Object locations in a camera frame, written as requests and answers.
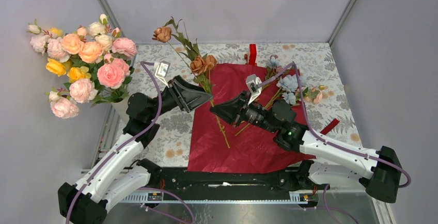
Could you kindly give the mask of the brown rose stem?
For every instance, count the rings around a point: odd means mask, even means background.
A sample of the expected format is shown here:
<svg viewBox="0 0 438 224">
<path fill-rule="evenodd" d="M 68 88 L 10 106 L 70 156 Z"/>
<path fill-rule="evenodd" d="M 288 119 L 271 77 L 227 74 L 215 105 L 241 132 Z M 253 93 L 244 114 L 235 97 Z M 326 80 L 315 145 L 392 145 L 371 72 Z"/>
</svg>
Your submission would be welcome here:
<svg viewBox="0 0 438 224">
<path fill-rule="evenodd" d="M 158 27 L 153 32 L 152 39 L 161 43 L 169 43 L 172 38 L 175 38 L 183 46 L 183 50 L 175 52 L 189 67 L 191 73 L 194 75 L 193 81 L 201 86 L 201 88 L 212 95 L 212 99 L 209 100 L 202 111 L 197 111 L 196 116 L 204 114 L 204 121 L 215 120 L 217 128 L 221 132 L 225 141 L 226 147 L 230 148 L 228 137 L 226 135 L 225 126 L 221 123 L 218 116 L 215 116 L 209 111 L 210 107 L 215 106 L 215 99 L 219 96 L 220 88 L 216 84 L 218 81 L 212 79 L 212 73 L 216 71 L 217 59 L 211 54 L 201 54 L 198 43 L 191 42 L 189 40 L 187 31 L 183 33 L 178 31 L 179 22 L 176 22 L 174 18 L 171 18 L 164 26 Z"/>
</svg>

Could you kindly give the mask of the brown and red wrapping paper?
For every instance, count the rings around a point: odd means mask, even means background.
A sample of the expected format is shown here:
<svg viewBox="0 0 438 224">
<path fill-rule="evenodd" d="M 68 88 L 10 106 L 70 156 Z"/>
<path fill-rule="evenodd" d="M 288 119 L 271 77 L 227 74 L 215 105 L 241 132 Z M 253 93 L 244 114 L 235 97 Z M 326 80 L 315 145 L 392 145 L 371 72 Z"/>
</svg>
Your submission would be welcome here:
<svg viewBox="0 0 438 224">
<path fill-rule="evenodd" d="M 265 78 L 266 68 L 222 63 L 210 73 L 216 104 L 237 97 L 248 87 L 249 75 Z M 274 133 L 245 123 L 233 127 L 218 122 L 210 112 L 210 103 L 194 113 L 188 170 L 227 173 L 268 173 L 284 169 L 314 156 L 285 151 L 274 142 Z"/>
</svg>

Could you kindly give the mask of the pink rose stem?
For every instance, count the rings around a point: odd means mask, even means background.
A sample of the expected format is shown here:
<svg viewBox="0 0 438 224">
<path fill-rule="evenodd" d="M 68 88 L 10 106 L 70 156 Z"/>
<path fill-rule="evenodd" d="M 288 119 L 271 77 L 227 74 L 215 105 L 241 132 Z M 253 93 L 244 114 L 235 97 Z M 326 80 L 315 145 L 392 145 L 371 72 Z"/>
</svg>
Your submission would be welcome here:
<svg viewBox="0 0 438 224">
<path fill-rule="evenodd" d="M 103 58 L 104 65 L 97 71 L 99 83 L 107 88 L 118 89 L 126 77 L 130 75 L 130 65 L 122 58 L 107 54 Z"/>
</svg>

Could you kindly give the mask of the brown paper bouquet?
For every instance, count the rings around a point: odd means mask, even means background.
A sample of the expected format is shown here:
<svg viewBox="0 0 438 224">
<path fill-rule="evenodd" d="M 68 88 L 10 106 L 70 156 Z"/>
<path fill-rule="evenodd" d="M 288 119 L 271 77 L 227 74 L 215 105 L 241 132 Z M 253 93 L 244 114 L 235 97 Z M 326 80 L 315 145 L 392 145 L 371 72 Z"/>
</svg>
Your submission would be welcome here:
<svg viewBox="0 0 438 224">
<path fill-rule="evenodd" d="M 272 55 L 267 63 L 267 74 L 265 79 L 268 80 L 272 76 L 279 73 L 283 67 L 280 66 L 280 62 L 277 55 Z M 289 69 L 286 70 L 281 77 L 277 78 L 272 83 L 268 83 L 266 86 L 262 87 L 262 92 L 264 89 L 272 84 L 276 84 L 277 92 L 273 94 L 271 99 L 264 106 L 265 109 L 269 109 L 275 100 L 283 99 L 291 107 L 299 106 L 301 101 L 301 93 L 304 96 L 304 102 L 319 103 L 324 97 L 325 90 L 328 90 L 328 86 L 319 85 L 317 87 L 309 87 L 305 84 L 305 77 L 300 76 L 302 87 L 298 86 L 295 76 L 287 76 Z"/>
</svg>

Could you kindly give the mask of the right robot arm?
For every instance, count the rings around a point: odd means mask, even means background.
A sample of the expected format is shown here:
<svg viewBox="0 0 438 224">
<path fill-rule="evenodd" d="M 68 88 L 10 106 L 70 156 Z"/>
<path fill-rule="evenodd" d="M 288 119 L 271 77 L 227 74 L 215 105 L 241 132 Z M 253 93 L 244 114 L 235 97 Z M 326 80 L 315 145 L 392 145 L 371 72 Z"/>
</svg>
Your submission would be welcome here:
<svg viewBox="0 0 438 224">
<path fill-rule="evenodd" d="M 296 112 L 284 100 L 276 100 L 270 109 L 250 101 L 242 91 L 235 99 L 215 105 L 210 112 L 232 126 L 249 123 L 275 134 L 274 142 L 285 151 L 315 156 L 356 173 L 357 183 L 380 201 L 395 203 L 400 189 L 401 164 L 394 149 L 367 149 L 351 146 L 315 132 L 298 123 Z"/>
</svg>

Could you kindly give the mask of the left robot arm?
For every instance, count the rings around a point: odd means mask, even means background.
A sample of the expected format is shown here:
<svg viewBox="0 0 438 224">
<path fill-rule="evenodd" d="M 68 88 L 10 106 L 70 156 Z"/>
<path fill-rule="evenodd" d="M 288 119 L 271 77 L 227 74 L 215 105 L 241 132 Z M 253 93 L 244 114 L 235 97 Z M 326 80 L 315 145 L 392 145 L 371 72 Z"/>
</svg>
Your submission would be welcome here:
<svg viewBox="0 0 438 224">
<path fill-rule="evenodd" d="M 129 121 L 109 152 L 75 184 L 64 183 L 58 190 L 60 214 L 66 223 L 102 223 L 110 210 L 137 189 L 155 188 L 160 175 L 141 162 L 119 176 L 128 163 L 151 141 L 160 126 L 158 117 L 176 107 L 190 113 L 212 100 L 203 88 L 176 76 L 157 97 L 141 92 L 128 99 Z"/>
</svg>

